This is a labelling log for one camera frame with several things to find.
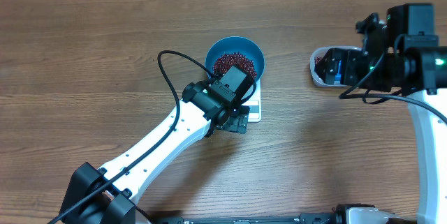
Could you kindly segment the blue plastic measuring scoop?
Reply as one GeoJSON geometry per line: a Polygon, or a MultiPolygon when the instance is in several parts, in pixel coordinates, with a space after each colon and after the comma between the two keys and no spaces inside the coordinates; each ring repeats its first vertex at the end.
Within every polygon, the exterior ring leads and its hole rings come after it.
{"type": "Polygon", "coordinates": [[[342,81],[342,60],[339,60],[337,65],[337,72],[335,73],[334,84],[341,84],[342,81]]]}

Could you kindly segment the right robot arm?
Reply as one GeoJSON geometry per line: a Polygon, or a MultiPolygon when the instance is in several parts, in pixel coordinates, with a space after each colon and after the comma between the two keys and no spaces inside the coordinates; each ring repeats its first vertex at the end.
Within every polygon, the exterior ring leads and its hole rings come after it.
{"type": "Polygon", "coordinates": [[[420,198],[417,223],[446,222],[446,48],[435,36],[365,36],[363,47],[315,50],[310,72],[342,100],[408,105],[416,135],[420,198]]]}

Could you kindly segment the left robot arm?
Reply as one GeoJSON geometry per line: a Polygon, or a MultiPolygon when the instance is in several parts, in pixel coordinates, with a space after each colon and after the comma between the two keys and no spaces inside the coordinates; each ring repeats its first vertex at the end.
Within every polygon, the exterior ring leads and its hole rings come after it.
{"type": "Polygon", "coordinates": [[[187,147],[215,130],[245,133],[255,84],[204,80],[188,84],[173,111],[141,141],[99,169],[72,175],[59,215],[63,223],[148,223],[137,204],[153,180],[187,147]]]}

